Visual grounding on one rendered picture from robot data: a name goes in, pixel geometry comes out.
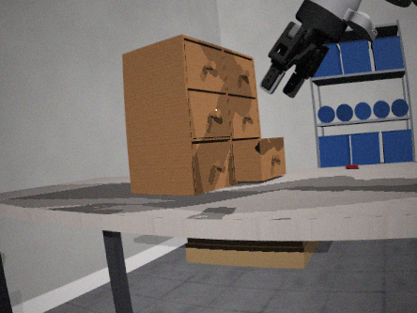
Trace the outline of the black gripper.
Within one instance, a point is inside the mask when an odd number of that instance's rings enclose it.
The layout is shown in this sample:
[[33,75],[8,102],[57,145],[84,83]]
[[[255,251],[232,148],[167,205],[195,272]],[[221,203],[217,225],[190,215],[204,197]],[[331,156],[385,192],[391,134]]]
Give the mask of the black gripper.
[[337,16],[310,0],[303,1],[295,17],[302,25],[290,22],[269,52],[272,64],[259,84],[268,94],[275,91],[286,71],[296,65],[296,73],[292,73],[283,89],[289,98],[294,98],[304,79],[315,76],[329,51],[329,47],[324,45],[325,40],[337,43],[348,27]]

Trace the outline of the small wooden chest of drawers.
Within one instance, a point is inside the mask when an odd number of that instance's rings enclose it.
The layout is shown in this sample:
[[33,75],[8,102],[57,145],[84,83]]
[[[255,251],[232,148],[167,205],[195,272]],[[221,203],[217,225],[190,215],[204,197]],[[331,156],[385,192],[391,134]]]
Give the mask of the small wooden chest of drawers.
[[[225,90],[187,85],[184,40],[221,51]],[[224,53],[251,60],[255,78],[253,57],[185,35],[122,55],[132,194],[196,196],[241,183],[235,181],[232,141],[261,139],[256,80],[255,95],[227,91]],[[192,138],[189,90],[226,96],[231,136]],[[258,135],[232,136],[228,96],[256,100]],[[196,192],[192,144],[228,141],[231,147],[233,182]]]

